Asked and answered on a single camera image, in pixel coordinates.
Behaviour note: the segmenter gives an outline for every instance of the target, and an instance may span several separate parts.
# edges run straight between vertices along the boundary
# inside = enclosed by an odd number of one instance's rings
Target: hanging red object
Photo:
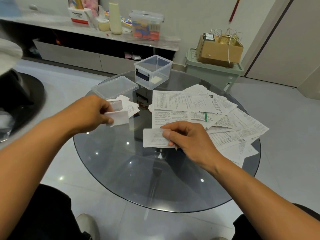
[[[240,2],[240,0],[237,0],[237,3],[235,4],[234,9],[233,9],[232,14],[231,14],[231,17],[230,17],[230,19],[229,19],[229,23],[232,22],[233,16],[234,16],[235,13],[236,13],[236,10],[237,10],[237,7],[238,7],[239,2]]]

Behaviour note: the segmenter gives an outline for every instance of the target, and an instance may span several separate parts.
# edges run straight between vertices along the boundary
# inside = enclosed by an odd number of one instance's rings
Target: shoe
[[[99,229],[94,218],[88,214],[81,214],[75,219],[80,231],[88,236],[89,240],[100,240]]]

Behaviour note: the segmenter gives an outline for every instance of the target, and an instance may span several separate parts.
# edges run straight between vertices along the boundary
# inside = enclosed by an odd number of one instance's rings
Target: clear plastic box
[[[124,95],[128,98],[132,97],[132,92],[137,90],[139,86],[125,76],[119,76],[110,81],[98,84],[91,88],[99,97],[103,99],[115,99],[119,95]]]
[[[160,23],[165,21],[162,14],[133,10],[129,13],[132,21],[132,34],[134,37],[159,40]]]
[[[153,90],[169,79],[173,61],[154,55],[134,63],[136,83]]]

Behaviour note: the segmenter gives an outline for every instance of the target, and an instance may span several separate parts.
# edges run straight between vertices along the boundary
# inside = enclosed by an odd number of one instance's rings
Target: hand
[[[169,146],[177,144],[192,161],[206,171],[212,169],[216,158],[223,157],[199,123],[178,121],[161,128],[168,129],[163,132],[163,137],[170,140]]]
[[[97,95],[90,95],[78,99],[51,118],[55,119],[56,125],[62,124],[73,136],[90,132],[100,124],[112,124],[113,119],[104,114],[112,111],[108,101]]]

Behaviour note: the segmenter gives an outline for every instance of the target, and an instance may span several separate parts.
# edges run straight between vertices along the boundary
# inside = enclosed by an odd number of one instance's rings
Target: pant leg
[[[320,215],[316,213],[313,210],[310,210],[309,208],[294,204],[295,206],[299,207],[301,210],[309,214],[310,216],[314,217],[318,221],[320,221]],[[259,236],[257,231],[254,229],[254,227],[251,225],[249,220],[246,218],[244,214],[238,217],[237,220],[233,223],[235,227],[235,234],[232,238],[232,240],[239,240],[239,239],[250,239],[250,240],[262,240],[262,238]]]
[[[87,239],[71,211],[71,199],[40,184],[8,240]]]

